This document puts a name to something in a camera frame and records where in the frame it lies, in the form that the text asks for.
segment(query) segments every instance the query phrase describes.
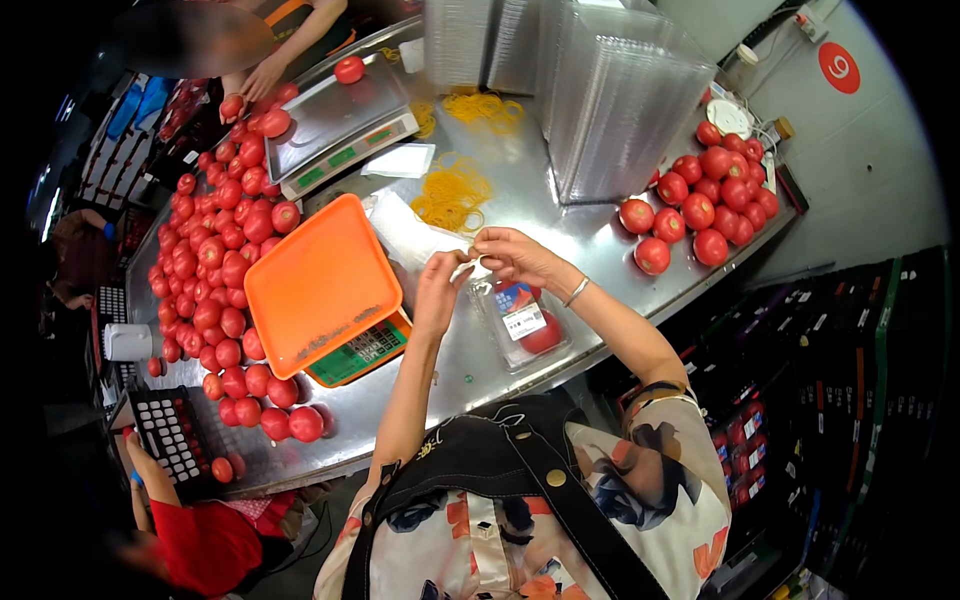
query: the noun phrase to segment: clear plastic container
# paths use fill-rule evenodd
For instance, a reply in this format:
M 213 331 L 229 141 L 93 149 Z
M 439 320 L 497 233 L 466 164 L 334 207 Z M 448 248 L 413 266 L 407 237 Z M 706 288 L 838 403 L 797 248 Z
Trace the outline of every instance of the clear plastic container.
M 517 372 L 570 346 L 563 306 L 548 292 L 493 276 L 469 285 L 473 305 L 509 372 Z

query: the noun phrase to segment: black apron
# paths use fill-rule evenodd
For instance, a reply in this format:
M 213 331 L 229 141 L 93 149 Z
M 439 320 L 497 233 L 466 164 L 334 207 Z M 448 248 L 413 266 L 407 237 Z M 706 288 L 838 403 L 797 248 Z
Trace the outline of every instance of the black apron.
M 370 597 L 373 534 L 388 515 L 429 492 L 464 490 L 487 498 L 542 496 L 611 598 L 666 598 L 581 485 L 564 432 L 568 420 L 587 424 L 569 395 L 553 390 L 484 406 L 427 432 L 413 460 L 380 470 L 380 486 L 361 513 L 342 597 Z

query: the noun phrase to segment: floral blouse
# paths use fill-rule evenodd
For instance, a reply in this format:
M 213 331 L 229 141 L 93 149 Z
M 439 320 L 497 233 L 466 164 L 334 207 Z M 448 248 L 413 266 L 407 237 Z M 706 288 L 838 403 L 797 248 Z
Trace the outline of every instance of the floral blouse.
M 597 507 L 668 596 L 695 598 L 723 557 L 731 522 L 696 396 L 675 382 L 647 386 L 627 412 L 627 440 L 572 422 L 565 431 Z M 359 517 L 374 491 L 365 485 L 354 498 L 314 600 L 341 597 Z M 609 597 L 540 497 L 421 496 L 380 524 L 370 569 L 371 598 Z

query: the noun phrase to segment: white wall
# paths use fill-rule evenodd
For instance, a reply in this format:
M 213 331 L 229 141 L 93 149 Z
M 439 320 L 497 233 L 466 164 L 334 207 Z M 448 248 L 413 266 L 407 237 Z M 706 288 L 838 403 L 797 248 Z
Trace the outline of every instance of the white wall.
M 830 260 L 835 269 L 876 262 L 949 239 L 924 125 L 894 65 L 849 2 L 813 8 L 829 27 L 821 43 L 851 53 L 861 85 L 852 95 L 830 86 L 817 58 L 820 44 L 787 21 L 745 88 L 761 119 L 783 115 L 796 130 L 780 151 L 810 202 L 756 279 Z M 758 56 L 770 53 L 773 38 L 757 46 Z
M 711 62 L 719 62 L 782 0 L 657 0 L 657 8 L 697 42 Z

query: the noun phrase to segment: white container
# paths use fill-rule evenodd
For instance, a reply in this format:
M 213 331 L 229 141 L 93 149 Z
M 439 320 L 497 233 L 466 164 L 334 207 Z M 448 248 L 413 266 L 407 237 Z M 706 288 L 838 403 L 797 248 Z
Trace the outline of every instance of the white container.
M 104 327 L 104 355 L 107 360 L 137 362 L 153 355 L 154 341 L 149 325 L 110 323 Z

